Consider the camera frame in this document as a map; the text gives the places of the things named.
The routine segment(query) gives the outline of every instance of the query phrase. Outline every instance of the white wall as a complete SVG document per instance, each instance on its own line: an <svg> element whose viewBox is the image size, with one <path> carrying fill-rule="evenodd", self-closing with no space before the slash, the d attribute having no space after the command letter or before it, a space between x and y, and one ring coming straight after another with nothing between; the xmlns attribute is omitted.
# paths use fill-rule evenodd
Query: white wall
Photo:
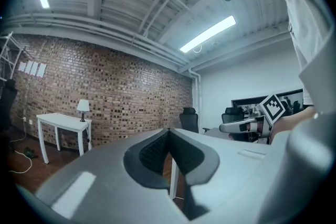
<svg viewBox="0 0 336 224"><path fill-rule="evenodd" d="M269 45L200 70L202 126L219 127L231 100L302 89L299 63L291 39Z"/></svg>

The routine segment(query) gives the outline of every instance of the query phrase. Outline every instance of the table lamp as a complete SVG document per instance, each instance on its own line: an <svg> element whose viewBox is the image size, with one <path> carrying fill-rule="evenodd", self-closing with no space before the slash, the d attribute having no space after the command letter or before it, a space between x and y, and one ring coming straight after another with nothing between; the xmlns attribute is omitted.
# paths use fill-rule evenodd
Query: table lamp
<svg viewBox="0 0 336 224"><path fill-rule="evenodd" d="M82 112L82 118L80 119L81 122L84 122L84 112L90 111L89 108L89 101L88 100L84 100L84 99L80 99L78 106L77 106L77 110Z"/></svg>

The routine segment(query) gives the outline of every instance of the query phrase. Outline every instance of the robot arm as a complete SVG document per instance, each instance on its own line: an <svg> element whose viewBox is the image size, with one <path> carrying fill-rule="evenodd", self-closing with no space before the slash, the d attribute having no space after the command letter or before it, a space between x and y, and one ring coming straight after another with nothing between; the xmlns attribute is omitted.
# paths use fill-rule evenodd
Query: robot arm
<svg viewBox="0 0 336 224"><path fill-rule="evenodd" d="M261 104L249 111L249 118L241 121L224 123L219 130L224 133L241 134L254 132L258 135L258 142L266 144L271 134L273 124L285 113L285 108L273 94L266 97Z"/></svg>

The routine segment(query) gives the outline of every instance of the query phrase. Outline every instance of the ceiling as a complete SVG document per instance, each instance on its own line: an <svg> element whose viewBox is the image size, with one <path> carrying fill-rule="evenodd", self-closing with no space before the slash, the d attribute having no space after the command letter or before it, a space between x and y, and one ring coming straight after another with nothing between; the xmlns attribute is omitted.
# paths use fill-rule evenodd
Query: ceiling
<svg viewBox="0 0 336 224"><path fill-rule="evenodd" d="M284 0L48 1L50 8L43 9L39 0L12 0L2 33L83 40L181 73L289 38ZM199 53L179 50L230 15L236 25L205 41Z"/></svg>

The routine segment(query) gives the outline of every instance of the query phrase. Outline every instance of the table leg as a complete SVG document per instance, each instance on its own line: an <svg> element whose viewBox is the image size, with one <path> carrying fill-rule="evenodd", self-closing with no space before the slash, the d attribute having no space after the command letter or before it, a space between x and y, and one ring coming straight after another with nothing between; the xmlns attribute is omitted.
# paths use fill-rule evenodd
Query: table leg
<svg viewBox="0 0 336 224"><path fill-rule="evenodd" d="M169 191L169 197L171 199L174 199L176 197L178 172L179 172L179 168L176 165L175 160L173 159L173 162L172 162L172 177L171 177L171 180L170 180L170 191Z"/></svg>
<svg viewBox="0 0 336 224"><path fill-rule="evenodd" d="M78 134L78 147L79 147L79 155L84 154L84 148L83 148L83 131L80 131Z"/></svg>
<svg viewBox="0 0 336 224"><path fill-rule="evenodd" d="M55 126L55 136L56 136L57 150L60 151L61 148L59 146L58 128L56 126Z"/></svg>
<svg viewBox="0 0 336 224"><path fill-rule="evenodd" d="M92 140L91 140L91 123L88 123L89 124L89 127L88 127L88 132L89 132L89 140L90 140L90 142L89 142L89 150L91 150L92 149Z"/></svg>
<svg viewBox="0 0 336 224"><path fill-rule="evenodd" d="M38 128L38 138L40 140L40 147L41 147L41 151L42 151L43 160L44 160L45 163L49 163L47 153L46 153L46 148L44 146L42 125L41 125L41 121L40 121L39 118L37 119L37 128Z"/></svg>

